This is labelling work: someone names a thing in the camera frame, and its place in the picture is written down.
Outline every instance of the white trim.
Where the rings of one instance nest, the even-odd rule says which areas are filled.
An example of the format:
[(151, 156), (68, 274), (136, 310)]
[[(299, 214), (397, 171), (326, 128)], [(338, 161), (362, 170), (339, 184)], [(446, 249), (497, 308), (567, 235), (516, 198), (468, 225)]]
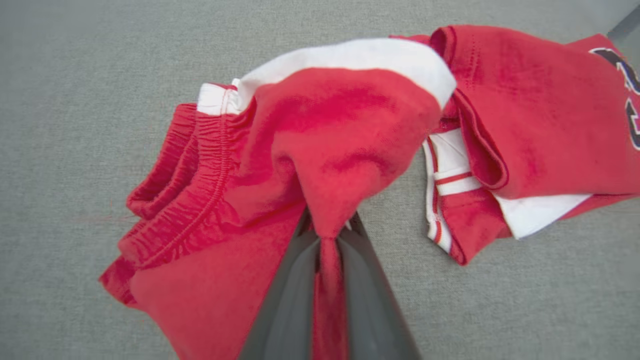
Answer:
[(279, 83), (295, 72), (314, 67), (390, 70), (429, 92), (438, 101), (440, 109), (456, 88), (456, 80), (447, 64), (432, 48), (402, 39), (361, 39), (295, 50), (265, 63), (237, 84), (237, 109), (244, 111), (260, 86)]
[(440, 203), (438, 203), (438, 216), (442, 219), (442, 221), (440, 221), (440, 241), (438, 242), (438, 246), (449, 254), (451, 253), (451, 242), (453, 236), (451, 236), (451, 231), (449, 230), (447, 222), (444, 221), (444, 215), (442, 214)]
[(200, 87), (196, 109), (211, 116), (220, 116), (227, 113), (239, 114), (240, 111), (234, 104), (236, 98), (237, 92), (235, 90), (204, 83)]
[(443, 171), (443, 172), (437, 172), (437, 173), (433, 174), (433, 177), (436, 179), (436, 181), (438, 181), (438, 180), (446, 179), (448, 177), (453, 177), (453, 176), (466, 174), (467, 172), (471, 172), (471, 168), (470, 167), (452, 168), (451, 170), (447, 170), (447, 171)]
[(471, 190), (480, 189), (481, 187), (482, 184), (474, 176), (468, 176), (464, 179), (438, 185), (438, 193), (440, 196), (447, 196), (455, 193), (469, 192)]
[(433, 198), (435, 196), (435, 183), (433, 180), (433, 162), (435, 159), (431, 157), (431, 149), (429, 148), (429, 142), (424, 140), (422, 142), (422, 148), (424, 149), (424, 159), (427, 165), (427, 206), (426, 206), (426, 218), (429, 229), (427, 230), (427, 237), (431, 240), (436, 239), (438, 227), (436, 226), (437, 214), (433, 212)]

